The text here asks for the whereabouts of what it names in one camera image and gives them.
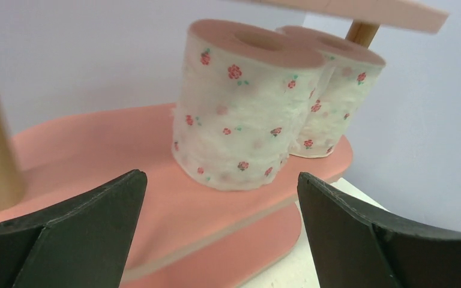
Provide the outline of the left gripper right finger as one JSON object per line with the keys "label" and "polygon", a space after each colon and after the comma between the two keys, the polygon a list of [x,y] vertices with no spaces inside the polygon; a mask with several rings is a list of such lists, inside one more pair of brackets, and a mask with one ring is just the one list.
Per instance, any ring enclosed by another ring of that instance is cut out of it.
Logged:
{"label": "left gripper right finger", "polygon": [[297,193],[321,287],[461,287],[461,232],[400,217],[306,172]]}

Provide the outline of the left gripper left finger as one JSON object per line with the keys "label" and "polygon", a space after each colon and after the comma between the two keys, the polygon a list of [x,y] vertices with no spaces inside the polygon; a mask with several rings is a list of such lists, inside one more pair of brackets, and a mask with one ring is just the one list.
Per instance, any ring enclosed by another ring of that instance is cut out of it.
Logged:
{"label": "left gripper left finger", "polygon": [[1,287],[118,287],[143,205],[132,170],[91,191],[0,223]]}

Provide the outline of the pink three-tier shelf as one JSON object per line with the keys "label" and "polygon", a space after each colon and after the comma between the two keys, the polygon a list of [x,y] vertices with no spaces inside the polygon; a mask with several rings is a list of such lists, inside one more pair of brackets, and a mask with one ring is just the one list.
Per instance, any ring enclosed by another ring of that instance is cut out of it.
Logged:
{"label": "pink three-tier shelf", "polygon": [[343,156],[325,172],[309,160],[294,160],[264,188],[219,192],[189,179],[175,164],[167,142],[169,104],[66,116],[13,137],[28,182],[24,198],[0,211],[0,223],[91,191],[132,170],[146,174],[142,209],[118,287],[157,284],[165,266],[218,242],[229,264],[215,268],[208,282],[241,281],[280,259],[301,230],[295,212],[298,171],[326,178],[344,170]]}

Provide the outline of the floral white paper roll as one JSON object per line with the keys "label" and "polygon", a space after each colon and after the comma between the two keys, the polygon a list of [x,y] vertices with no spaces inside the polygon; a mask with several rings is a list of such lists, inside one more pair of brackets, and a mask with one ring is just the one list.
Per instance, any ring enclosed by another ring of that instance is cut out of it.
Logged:
{"label": "floral white paper roll", "polygon": [[323,55],[287,35],[218,19],[190,24],[172,153],[220,191],[273,182],[327,70]]}

